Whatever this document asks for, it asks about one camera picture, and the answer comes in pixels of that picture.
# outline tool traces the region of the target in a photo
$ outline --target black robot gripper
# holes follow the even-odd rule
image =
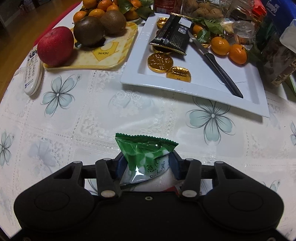
[[[22,230],[11,240],[286,240],[276,231],[284,211],[276,192],[222,161],[202,165],[173,151],[169,164],[184,179],[179,196],[121,191],[122,153],[94,165],[72,162],[16,198]],[[98,196],[84,189],[88,178],[96,178]],[[213,184],[203,196],[201,179]]]

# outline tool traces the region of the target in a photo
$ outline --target pile of oranges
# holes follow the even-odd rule
[[[195,24],[193,34],[198,34],[203,27]],[[240,44],[230,46],[229,42],[222,37],[214,37],[211,40],[211,48],[215,54],[224,56],[229,53],[229,58],[236,64],[245,64],[247,61],[246,49]]]
[[[133,8],[124,14],[127,21],[136,20],[139,18],[139,15],[135,10],[139,7],[142,7],[142,4],[139,0],[128,0],[133,5]],[[85,16],[95,16],[101,18],[106,11],[116,10],[119,11],[118,1],[117,0],[83,0],[83,7],[80,11],[74,14],[73,22],[77,23]]]

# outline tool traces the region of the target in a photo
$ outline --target brown kiwi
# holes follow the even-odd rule
[[[75,24],[73,34],[79,43],[91,47],[103,38],[104,27],[97,17],[86,16]]]
[[[107,34],[121,34],[126,28],[126,18],[116,10],[110,10],[100,18]]]

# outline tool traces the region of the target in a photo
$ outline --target barcode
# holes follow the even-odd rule
[[[166,9],[165,9],[165,8],[157,7],[157,8],[156,8],[156,12],[159,12],[159,13],[166,13]]]
[[[182,28],[179,28],[179,30],[178,30],[180,33],[182,33],[182,34],[185,34],[186,33],[186,30],[185,29],[182,29]]]

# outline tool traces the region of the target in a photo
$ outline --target red apple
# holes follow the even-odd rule
[[[37,53],[42,62],[53,66],[61,66],[71,56],[74,37],[66,27],[53,28],[45,34],[37,46]]]

